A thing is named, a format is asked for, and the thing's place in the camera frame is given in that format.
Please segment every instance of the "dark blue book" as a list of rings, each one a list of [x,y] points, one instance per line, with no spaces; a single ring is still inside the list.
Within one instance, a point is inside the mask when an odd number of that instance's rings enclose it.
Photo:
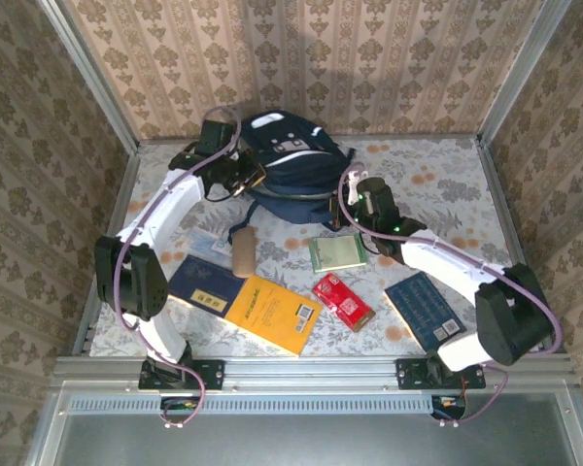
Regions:
[[[189,255],[171,278],[168,294],[224,318],[245,281],[220,265]]]
[[[425,352],[438,350],[455,335],[466,331],[462,321],[424,273],[388,287],[385,293]]]

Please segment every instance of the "brown roll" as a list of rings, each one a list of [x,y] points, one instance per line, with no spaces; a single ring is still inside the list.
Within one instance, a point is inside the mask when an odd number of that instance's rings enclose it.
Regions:
[[[233,235],[231,255],[234,276],[247,279],[255,274],[257,269],[257,238],[253,227],[247,226]]]

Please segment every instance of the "barcode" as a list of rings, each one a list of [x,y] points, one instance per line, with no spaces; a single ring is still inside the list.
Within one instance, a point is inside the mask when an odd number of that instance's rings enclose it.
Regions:
[[[313,315],[313,308],[307,306],[306,304],[301,304],[295,314],[300,318],[309,320]]]
[[[456,324],[456,321],[450,318],[445,323],[443,323],[443,328],[449,335],[453,335],[454,333],[458,333],[460,330],[460,326]]]
[[[341,308],[341,311],[346,313],[348,316],[353,314],[354,311],[359,308],[357,303],[355,303],[354,299],[352,298],[346,298],[345,301],[339,305],[339,307]]]
[[[439,342],[442,342],[447,338],[447,332],[445,332],[441,327],[438,327],[436,330],[434,330],[434,337],[436,337]]]

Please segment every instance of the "patterned wall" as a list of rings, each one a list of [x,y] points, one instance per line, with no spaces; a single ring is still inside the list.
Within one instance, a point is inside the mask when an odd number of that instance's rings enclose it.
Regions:
[[[65,0],[140,139],[209,108],[333,134],[473,133],[542,0]]]
[[[69,349],[126,156],[34,1],[0,1],[0,466]]]
[[[532,71],[494,154],[583,388],[583,0],[572,2]]]

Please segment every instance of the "navy backpack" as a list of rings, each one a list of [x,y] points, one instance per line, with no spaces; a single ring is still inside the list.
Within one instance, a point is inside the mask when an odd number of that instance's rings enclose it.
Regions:
[[[229,242],[258,206],[290,223],[321,223],[334,231],[329,199],[354,150],[343,153],[320,126],[281,110],[245,119],[241,136],[266,178],[247,191],[255,201],[244,221],[229,229]]]

